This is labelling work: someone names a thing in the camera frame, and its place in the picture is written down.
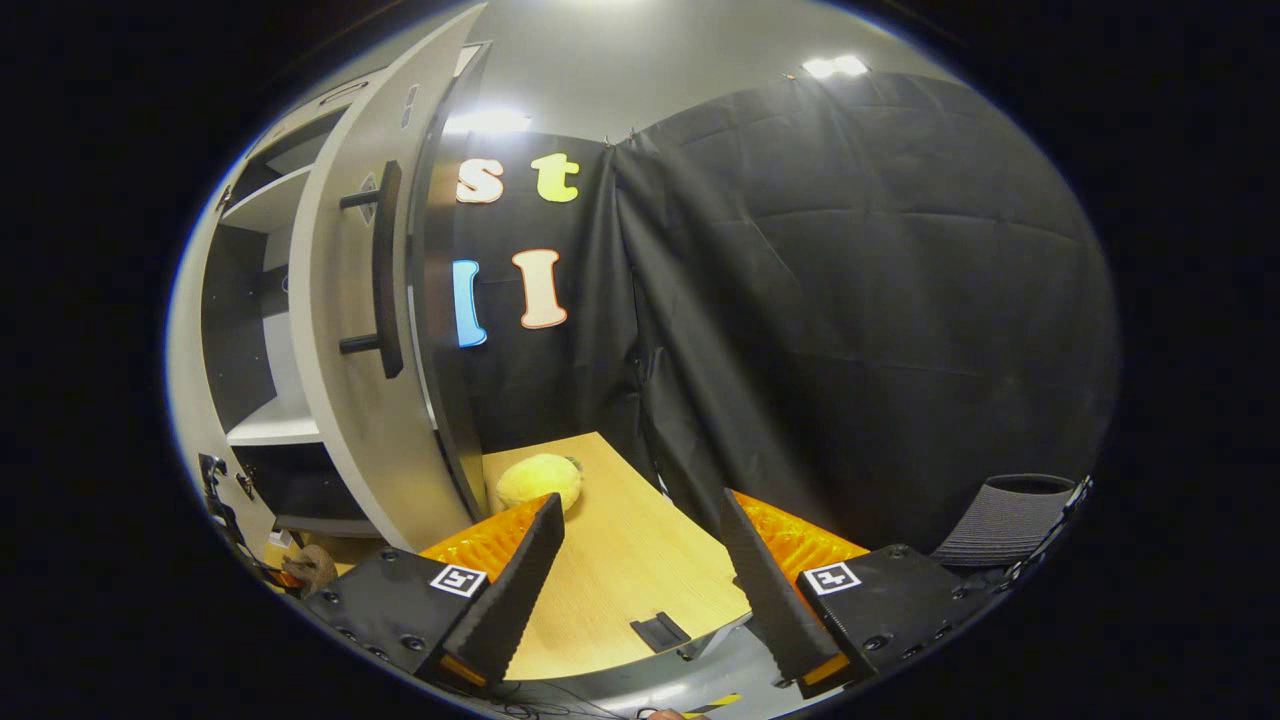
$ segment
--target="ceiling light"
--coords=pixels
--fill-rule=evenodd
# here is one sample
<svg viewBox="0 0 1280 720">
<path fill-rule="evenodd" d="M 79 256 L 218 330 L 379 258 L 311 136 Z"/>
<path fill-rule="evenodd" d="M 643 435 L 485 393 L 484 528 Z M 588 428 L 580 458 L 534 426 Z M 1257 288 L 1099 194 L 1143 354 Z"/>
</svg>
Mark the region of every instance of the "ceiling light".
<svg viewBox="0 0 1280 720">
<path fill-rule="evenodd" d="M 852 55 L 844 55 L 841 58 L 836 58 L 835 63 L 837 70 L 842 73 L 849 73 L 851 76 L 860 76 L 867 72 L 867 65 L 864 65 L 861 60 L 859 60 Z"/>
<path fill-rule="evenodd" d="M 800 67 L 809 70 L 809 74 L 813 77 L 818 78 L 827 77 L 836 72 L 836 65 L 831 60 L 809 60 Z"/>
<path fill-rule="evenodd" d="M 444 123 L 444 132 L 520 132 L 529 129 L 531 120 L 529 115 L 512 110 L 486 110 L 449 118 Z"/>
</svg>

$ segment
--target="cabinet shelf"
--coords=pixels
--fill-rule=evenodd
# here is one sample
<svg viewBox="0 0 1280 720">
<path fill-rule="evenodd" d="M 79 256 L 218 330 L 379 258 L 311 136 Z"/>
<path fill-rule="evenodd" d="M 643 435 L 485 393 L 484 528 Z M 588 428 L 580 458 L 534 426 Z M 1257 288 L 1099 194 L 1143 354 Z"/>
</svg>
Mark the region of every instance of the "cabinet shelf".
<svg viewBox="0 0 1280 720">
<path fill-rule="evenodd" d="M 269 233 L 293 223 L 311 165 L 271 181 L 223 214 L 224 225 Z"/>
<path fill-rule="evenodd" d="M 323 442 L 306 402 L 279 395 L 227 433 L 227 443 L 233 447 L 305 442 Z"/>
</svg>

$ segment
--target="ceiling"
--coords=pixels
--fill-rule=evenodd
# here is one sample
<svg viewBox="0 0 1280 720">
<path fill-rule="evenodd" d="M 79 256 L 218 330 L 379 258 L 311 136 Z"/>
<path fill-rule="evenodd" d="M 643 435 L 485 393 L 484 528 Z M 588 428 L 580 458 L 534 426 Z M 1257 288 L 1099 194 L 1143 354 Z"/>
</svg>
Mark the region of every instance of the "ceiling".
<svg viewBox="0 0 1280 720">
<path fill-rule="evenodd" d="M 306 97 L 388 65 L 466 5 L 424 18 L 317 82 Z M 873 72 L 961 82 L 922 50 L 810 0 L 489 0 L 468 42 L 493 41 L 479 106 L 529 131 L 621 138 L 713 97 L 804 76 L 854 54 Z"/>
</svg>

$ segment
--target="yellow plush ball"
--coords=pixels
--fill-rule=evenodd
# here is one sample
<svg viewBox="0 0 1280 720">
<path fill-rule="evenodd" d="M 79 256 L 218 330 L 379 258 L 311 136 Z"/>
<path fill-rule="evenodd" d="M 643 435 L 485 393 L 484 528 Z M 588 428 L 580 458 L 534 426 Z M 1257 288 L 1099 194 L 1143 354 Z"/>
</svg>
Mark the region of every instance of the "yellow plush ball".
<svg viewBox="0 0 1280 720">
<path fill-rule="evenodd" d="M 543 452 L 516 462 L 498 478 L 498 500 L 506 507 L 549 492 L 561 493 L 561 509 L 568 512 L 582 492 L 582 470 L 577 460 Z"/>
</svg>

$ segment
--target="yellow black tape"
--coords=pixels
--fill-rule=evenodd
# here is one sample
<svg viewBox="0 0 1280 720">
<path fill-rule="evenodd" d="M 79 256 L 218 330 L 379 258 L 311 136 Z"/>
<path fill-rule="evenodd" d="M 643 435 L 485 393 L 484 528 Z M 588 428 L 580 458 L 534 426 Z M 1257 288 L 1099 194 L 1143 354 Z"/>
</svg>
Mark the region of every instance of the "yellow black tape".
<svg viewBox="0 0 1280 720">
<path fill-rule="evenodd" d="M 717 707 L 724 707 L 726 705 L 732 705 L 740 700 L 742 700 L 742 696 L 737 693 L 727 694 L 717 700 L 716 702 L 709 702 L 696 710 L 690 710 L 689 712 L 681 712 L 681 715 L 684 715 L 685 717 L 698 717 L 699 715 L 707 715 L 708 712 L 716 710 Z"/>
</svg>

